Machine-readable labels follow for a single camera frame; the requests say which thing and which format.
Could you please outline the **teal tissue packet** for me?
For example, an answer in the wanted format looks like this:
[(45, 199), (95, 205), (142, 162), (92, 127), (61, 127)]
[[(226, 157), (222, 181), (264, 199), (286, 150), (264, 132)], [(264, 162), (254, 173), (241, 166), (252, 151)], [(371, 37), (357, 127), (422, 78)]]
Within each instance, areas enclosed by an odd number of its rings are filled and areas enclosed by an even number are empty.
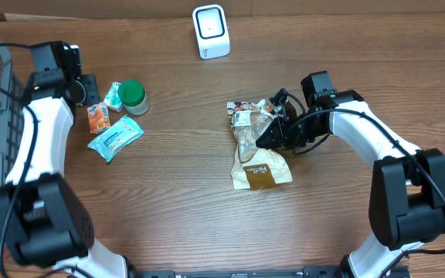
[(121, 112), (124, 109), (124, 105), (118, 94), (120, 85), (121, 83), (114, 81), (104, 97), (104, 103), (107, 107), (116, 112)]

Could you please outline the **green lid plastic jar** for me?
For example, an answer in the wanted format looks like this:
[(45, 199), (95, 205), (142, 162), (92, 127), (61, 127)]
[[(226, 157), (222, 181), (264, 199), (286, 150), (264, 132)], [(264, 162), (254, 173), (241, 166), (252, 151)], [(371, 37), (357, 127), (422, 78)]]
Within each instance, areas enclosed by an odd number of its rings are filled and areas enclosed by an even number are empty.
[(127, 80), (120, 84), (118, 96), (127, 112), (141, 116), (148, 112), (150, 100), (145, 93), (144, 87), (137, 80)]

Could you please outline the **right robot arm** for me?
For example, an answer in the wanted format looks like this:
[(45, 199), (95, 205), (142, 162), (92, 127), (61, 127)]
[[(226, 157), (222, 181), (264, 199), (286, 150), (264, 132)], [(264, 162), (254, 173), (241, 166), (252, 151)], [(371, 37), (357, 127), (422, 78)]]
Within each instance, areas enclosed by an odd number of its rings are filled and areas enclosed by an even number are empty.
[(329, 136), (345, 141), (372, 170), (371, 234), (337, 266), (306, 266), (305, 277), (408, 277), (400, 261), (445, 254), (445, 155), (423, 150), (387, 127), (354, 90), (338, 91), (325, 71), (301, 81), (305, 101), (280, 89), (270, 98), (273, 121), (257, 147), (306, 154)]

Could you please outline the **teal wet wipes pack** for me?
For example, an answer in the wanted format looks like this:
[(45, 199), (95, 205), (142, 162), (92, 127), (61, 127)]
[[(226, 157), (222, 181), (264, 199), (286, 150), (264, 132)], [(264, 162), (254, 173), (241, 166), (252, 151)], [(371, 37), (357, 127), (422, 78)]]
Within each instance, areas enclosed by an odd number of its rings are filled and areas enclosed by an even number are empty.
[(95, 150), (107, 163), (127, 145), (144, 134), (140, 125), (124, 115), (109, 129), (95, 137), (87, 147)]

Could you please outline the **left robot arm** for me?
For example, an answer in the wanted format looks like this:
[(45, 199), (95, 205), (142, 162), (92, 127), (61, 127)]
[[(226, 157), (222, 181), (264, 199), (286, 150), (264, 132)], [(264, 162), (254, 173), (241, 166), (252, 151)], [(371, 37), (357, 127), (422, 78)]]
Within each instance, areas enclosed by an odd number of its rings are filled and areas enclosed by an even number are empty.
[(80, 84), (79, 50), (66, 42), (27, 45), (35, 65), (21, 95), (0, 93), (23, 109), (15, 163), (0, 186), (0, 274), (3, 250), (21, 266), (66, 271), (73, 277), (133, 277), (136, 269), (94, 236), (84, 205), (64, 178), (66, 142)]

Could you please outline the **beige snack pouch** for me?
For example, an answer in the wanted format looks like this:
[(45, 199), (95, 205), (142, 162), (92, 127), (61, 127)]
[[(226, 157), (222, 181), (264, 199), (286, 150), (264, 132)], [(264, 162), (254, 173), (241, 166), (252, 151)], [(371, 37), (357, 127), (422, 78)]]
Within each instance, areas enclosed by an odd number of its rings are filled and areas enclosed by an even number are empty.
[(275, 148), (257, 145), (257, 140), (277, 119), (280, 108), (262, 99), (258, 103), (228, 102), (226, 111), (236, 139), (233, 187), (254, 190), (293, 181), (287, 162)]

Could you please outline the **orange tissue packet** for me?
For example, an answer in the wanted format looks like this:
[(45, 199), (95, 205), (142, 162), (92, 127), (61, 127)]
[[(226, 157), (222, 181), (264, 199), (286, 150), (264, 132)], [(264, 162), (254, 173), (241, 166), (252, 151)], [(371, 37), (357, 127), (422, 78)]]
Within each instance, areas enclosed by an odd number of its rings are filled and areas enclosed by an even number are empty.
[(100, 134), (110, 127), (108, 107), (103, 102), (88, 107), (87, 116), (92, 134)]

